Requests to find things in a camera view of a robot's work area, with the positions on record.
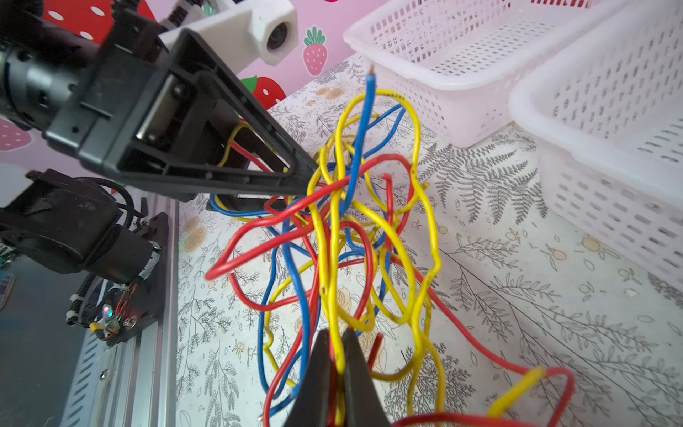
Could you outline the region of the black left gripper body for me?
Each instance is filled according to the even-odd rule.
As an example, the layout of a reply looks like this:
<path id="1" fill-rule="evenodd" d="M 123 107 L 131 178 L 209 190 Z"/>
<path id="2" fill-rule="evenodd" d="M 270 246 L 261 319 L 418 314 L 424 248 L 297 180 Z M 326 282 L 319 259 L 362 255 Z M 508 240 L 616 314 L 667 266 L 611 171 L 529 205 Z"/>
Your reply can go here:
<path id="1" fill-rule="evenodd" d="M 48 145 L 105 176 L 202 176 L 224 150 L 224 63 L 195 31 L 172 49 L 123 12 L 44 131 Z"/>

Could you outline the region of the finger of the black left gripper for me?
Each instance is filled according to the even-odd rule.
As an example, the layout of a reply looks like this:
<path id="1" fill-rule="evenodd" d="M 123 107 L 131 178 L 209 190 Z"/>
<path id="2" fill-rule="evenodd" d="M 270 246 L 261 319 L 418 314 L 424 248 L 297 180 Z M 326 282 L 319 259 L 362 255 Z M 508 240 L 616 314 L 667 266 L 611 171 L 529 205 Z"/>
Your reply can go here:
<path id="1" fill-rule="evenodd" d="M 240 197 L 228 194 L 210 194 L 205 208 L 211 212 L 217 212 L 218 209 L 221 209 L 229 213 L 255 213 L 264 211 L 265 205 L 270 200 L 271 197 L 266 196 L 247 195 Z"/>
<path id="2" fill-rule="evenodd" d="M 176 137 L 175 187 L 188 193 L 302 195 L 311 156 L 195 31 L 175 46 L 176 92 L 192 96 Z"/>

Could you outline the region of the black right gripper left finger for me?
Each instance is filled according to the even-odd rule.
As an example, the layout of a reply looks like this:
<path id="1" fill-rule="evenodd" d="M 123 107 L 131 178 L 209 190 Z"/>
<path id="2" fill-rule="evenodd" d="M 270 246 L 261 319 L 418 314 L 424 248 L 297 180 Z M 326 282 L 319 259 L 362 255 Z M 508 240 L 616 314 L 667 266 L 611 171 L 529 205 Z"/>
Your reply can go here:
<path id="1" fill-rule="evenodd" d="M 325 427 L 332 380 L 330 334 L 321 330 L 315 340 L 298 395 L 284 427 Z"/>

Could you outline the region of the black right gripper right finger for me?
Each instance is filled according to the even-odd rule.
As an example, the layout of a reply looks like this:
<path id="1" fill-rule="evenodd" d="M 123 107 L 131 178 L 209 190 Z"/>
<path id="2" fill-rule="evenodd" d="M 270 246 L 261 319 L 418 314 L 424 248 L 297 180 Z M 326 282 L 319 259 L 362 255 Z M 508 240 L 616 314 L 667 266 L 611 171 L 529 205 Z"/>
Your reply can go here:
<path id="1" fill-rule="evenodd" d="M 348 427 L 391 427 L 377 395 L 355 331 L 347 329 L 344 332 L 343 348 L 346 358 L 343 380 L 345 425 Z"/>

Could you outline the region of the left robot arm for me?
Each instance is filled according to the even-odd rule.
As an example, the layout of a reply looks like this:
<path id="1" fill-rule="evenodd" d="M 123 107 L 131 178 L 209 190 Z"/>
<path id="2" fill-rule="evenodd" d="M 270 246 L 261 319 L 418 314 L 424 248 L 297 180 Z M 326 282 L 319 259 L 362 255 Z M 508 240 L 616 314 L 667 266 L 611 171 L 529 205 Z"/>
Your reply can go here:
<path id="1" fill-rule="evenodd" d="M 182 202 L 304 194 L 316 164 L 238 79 L 296 46 L 288 1 L 242 1 L 169 30 L 112 5 L 102 44 L 46 21 L 39 1 L 1 5 L 1 113 L 82 167 Z"/>

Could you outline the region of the white plastic basket left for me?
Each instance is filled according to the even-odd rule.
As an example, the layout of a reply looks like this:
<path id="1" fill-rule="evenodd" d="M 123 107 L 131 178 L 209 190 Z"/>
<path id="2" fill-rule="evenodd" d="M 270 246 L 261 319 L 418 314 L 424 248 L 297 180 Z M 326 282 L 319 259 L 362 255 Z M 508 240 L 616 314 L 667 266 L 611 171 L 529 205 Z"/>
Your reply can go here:
<path id="1" fill-rule="evenodd" d="M 509 93 L 624 1 L 389 1 L 344 41 L 423 126 L 467 149 L 510 124 Z"/>

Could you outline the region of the white plastic basket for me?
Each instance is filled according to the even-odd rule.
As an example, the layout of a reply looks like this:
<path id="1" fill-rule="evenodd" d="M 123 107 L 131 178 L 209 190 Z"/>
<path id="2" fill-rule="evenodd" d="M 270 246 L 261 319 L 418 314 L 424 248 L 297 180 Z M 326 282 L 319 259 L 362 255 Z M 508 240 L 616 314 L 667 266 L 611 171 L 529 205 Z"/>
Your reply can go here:
<path id="1" fill-rule="evenodd" d="M 682 4 L 632 1 L 523 78 L 548 208 L 682 285 Z"/>
<path id="2" fill-rule="evenodd" d="M 624 1 L 389 1 L 344 41 L 423 126 L 467 149 L 510 124 L 509 93 Z"/>

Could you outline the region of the white plastic basket middle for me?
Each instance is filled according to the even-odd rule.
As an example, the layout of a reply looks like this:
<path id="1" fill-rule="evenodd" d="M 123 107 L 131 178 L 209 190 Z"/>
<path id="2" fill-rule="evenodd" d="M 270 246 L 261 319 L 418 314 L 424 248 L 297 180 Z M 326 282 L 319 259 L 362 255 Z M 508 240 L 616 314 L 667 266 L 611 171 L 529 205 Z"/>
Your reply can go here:
<path id="1" fill-rule="evenodd" d="M 548 208 L 682 285 L 682 4 L 632 1 L 523 78 Z"/>

